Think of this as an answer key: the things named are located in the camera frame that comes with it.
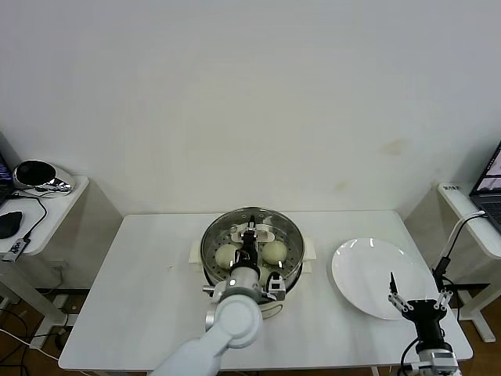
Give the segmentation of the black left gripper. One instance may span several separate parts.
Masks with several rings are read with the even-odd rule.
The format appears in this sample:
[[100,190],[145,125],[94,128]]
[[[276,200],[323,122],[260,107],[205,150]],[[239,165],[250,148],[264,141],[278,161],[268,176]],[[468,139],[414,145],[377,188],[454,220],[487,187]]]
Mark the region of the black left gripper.
[[248,231],[241,234],[243,246],[235,250],[233,268],[247,267],[258,271],[258,251],[255,239],[256,221],[252,215],[248,222]]

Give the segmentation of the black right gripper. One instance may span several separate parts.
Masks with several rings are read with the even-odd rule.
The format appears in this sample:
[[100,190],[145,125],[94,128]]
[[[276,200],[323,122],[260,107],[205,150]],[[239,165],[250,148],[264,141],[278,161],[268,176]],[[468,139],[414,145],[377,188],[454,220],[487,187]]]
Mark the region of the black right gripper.
[[399,293],[394,274],[390,274],[388,301],[402,316],[414,324],[419,345],[444,345],[440,321],[453,297],[453,291],[441,289],[437,300],[414,300],[407,302]]

